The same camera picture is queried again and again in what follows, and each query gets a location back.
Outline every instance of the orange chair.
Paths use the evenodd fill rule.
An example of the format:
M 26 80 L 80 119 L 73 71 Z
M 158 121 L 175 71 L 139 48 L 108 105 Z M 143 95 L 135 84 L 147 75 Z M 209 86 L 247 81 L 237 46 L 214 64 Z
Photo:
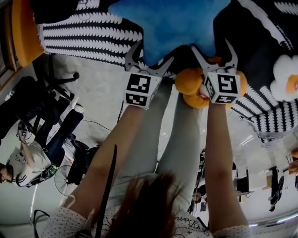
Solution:
M 30 0 L 13 0 L 12 29 L 16 55 L 26 67 L 43 54 Z

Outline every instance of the orange plush toy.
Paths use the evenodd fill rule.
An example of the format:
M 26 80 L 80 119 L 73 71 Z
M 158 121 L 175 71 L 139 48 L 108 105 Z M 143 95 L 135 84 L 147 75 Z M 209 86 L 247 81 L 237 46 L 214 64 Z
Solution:
M 176 89 L 183 94 L 184 101 L 193 108 L 204 108 L 209 105 L 208 92 L 203 85 L 203 75 L 201 68 L 184 69 L 175 79 Z M 247 80 L 241 71 L 237 71 L 237 75 L 241 80 L 242 97 L 247 91 Z

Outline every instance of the light blue jeans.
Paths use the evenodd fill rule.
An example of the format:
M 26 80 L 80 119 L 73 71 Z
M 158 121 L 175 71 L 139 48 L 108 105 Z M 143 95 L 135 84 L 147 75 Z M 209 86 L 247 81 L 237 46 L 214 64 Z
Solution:
M 176 187 L 183 187 L 174 206 L 185 212 L 188 210 L 200 164 L 199 123 L 202 110 L 188 106 L 179 94 L 172 133 L 156 167 L 160 129 L 171 89 L 172 86 L 161 84 L 145 112 L 138 135 L 111 189 L 107 208 L 121 205 L 128 184 L 136 175 L 153 179 L 158 174 L 172 173 L 176 182 L 170 192 Z

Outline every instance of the human arm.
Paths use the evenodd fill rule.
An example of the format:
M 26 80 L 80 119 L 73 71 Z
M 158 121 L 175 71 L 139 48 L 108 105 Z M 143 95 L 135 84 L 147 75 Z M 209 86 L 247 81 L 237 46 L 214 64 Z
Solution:
M 143 109 L 128 106 L 118 124 L 96 152 L 83 181 L 72 193 L 75 203 L 70 207 L 71 210 L 85 218 L 93 209 L 95 214 L 99 211 L 113 159 L 114 146 L 117 145 L 115 180 L 137 135 L 143 114 Z
M 205 155 L 205 181 L 210 231 L 248 225 L 232 178 L 233 155 L 225 105 L 210 104 Z
M 31 153 L 24 137 L 20 134 L 20 132 L 18 134 L 19 134 L 19 138 L 20 138 L 20 149 L 22 150 L 22 152 L 25 155 L 28 166 L 30 168 L 34 169 L 35 161 L 33 159 L 33 154 Z

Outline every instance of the polka dot shirt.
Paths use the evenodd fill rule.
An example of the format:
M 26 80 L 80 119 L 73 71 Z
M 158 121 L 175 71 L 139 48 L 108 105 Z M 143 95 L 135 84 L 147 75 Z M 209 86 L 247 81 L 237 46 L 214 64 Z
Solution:
M 120 207 L 107 209 L 102 226 L 101 237 L 105 237 L 112 224 L 112 219 L 117 216 Z M 50 216 L 47 225 L 41 234 L 41 238 L 75 238 L 76 234 L 83 230 L 89 230 L 92 237 L 95 237 L 96 226 L 91 230 L 89 219 L 85 219 L 80 214 L 64 207 L 58 208 Z M 178 212 L 175 217 L 175 232 L 173 238 L 251 238 L 251 229 L 248 226 L 234 226 L 217 231 L 212 235 L 205 227 L 192 215 L 185 212 Z

